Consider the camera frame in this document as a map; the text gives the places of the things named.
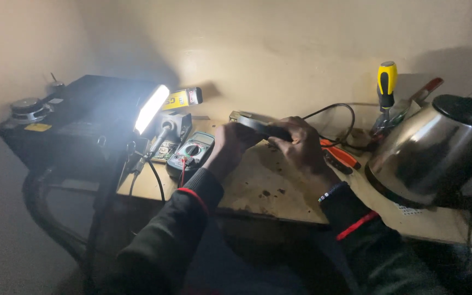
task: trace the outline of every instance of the yellow screwdriver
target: yellow screwdriver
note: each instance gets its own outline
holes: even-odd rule
[[[378,102],[380,112],[384,114],[384,120],[390,119],[389,110],[394,105],[394,87],[397,85],[397,65],[393,61],[386,61],[378,68]]]

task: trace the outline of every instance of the digital multimeter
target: digital multimeter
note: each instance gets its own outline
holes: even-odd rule
[[[172,178],[179,178],[183,171],[183,158],[193,158],[194,163],[185,168],[188,171],[199,167],[210,156],[214,145],[214,136],[196,131],[180,148],[167,160],[165,169]]]

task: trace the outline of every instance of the kettle base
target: kettle base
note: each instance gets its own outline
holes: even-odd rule
[[[414,209],[423,209],[427,207],[424,204],[421,203],[416,203],[414,201],[408,200],[397,193],[391,191],[390,189],[386,188],[382,183],[376,179],[374,174],[371,172],[371,169],[369,168],[369,164],[365,164],[365,177],[369,181],[369,183],[374,187],[375,190],[377,190],[382,196],[386,197],[387,199],[405,206],[409,208],[414,208]]]

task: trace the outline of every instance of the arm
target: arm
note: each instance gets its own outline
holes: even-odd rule
[[[257,143],[252,129],[230,123],[216,130],[207,162],[118,257],[118,270],[99,286],[102,294],[177,293],[203,234],[210,212],[223,197],[221,181]]]
[[[317,196],[331,191],[320,202],[337,234],[349,267],[365,294],[445,294],[416,254],[403,243],[400,234],[387,227],[378,214],[351,191],[324,162],[318,133],[299,117],[277,125],[291,133],[293,142],[271,137],[288,161],[311,183]]]

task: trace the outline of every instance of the black sleeve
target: black sleeve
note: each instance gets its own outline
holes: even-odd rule
[[[223,188],[200,168],[184,188],[198,195],[213,211]],[[174,191],[163,209],[118,257],[118,271],[98,286],[100,294],[174,294],[183,279],[208,221],[205,208],[193,193]]]
[[[373,213],[349,185],[342,185],[320,207],[337,235],[348,232],[342,234],[339,243],[362,293],[448,293],[400,234],[387,227],[379,216],[356,228],[359,220]]]

